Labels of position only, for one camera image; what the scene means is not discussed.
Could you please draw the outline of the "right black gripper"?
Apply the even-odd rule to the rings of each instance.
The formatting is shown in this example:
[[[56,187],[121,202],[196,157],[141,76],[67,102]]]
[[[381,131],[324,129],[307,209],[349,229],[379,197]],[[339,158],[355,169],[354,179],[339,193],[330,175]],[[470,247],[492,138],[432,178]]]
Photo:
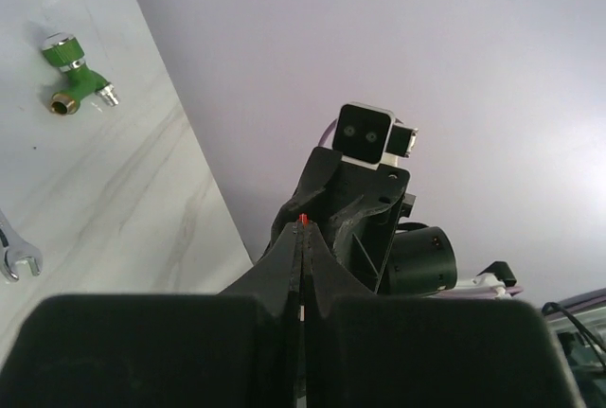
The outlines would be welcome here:
[[[380,165],[341,162],[342,153],[312,150],[292,197],[278,210],[269,246],[305,215],[334,259],[372,293],[435,294],[458,280],[455,252],[437,226],[411,222],[411,175]]]

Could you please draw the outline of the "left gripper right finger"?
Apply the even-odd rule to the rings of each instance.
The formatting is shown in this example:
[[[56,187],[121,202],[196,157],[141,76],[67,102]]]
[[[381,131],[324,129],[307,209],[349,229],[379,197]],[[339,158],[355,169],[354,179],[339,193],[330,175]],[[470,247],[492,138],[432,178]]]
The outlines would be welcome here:
[[[580,407],[542,316],[515,300],[372,293],[301,229],[311,407]]]

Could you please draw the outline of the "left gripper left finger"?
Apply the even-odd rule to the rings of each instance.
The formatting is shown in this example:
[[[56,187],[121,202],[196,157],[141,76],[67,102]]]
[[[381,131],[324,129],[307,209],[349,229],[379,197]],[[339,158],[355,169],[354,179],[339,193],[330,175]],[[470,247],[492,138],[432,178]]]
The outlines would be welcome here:
[[[9,353],[12,407],[293,407],[303,226],[217,294],[65,294]]]

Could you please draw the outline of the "red blade fuse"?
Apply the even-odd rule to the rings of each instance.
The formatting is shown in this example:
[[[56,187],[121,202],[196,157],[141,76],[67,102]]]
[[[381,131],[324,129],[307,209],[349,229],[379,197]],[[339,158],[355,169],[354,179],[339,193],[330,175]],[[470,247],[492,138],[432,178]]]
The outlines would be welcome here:
[[[298,216],[298,222],[303,226],[308,226],[310,223],[308,215],[306,213],[301,213]]]

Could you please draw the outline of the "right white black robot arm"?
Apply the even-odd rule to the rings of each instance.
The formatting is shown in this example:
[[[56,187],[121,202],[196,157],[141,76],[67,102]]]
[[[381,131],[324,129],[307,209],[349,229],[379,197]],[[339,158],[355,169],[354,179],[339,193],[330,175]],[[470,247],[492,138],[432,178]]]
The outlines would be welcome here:
[[[409,219],[416,200],[407,191],[410,178],[405,169],[364,167],[316,147],[293,196],[276,214],[270,240],[305,215],[319,227],[333,258],[375,294],[510,299],[520,293],[504,261],[459,278],[445,232]]]

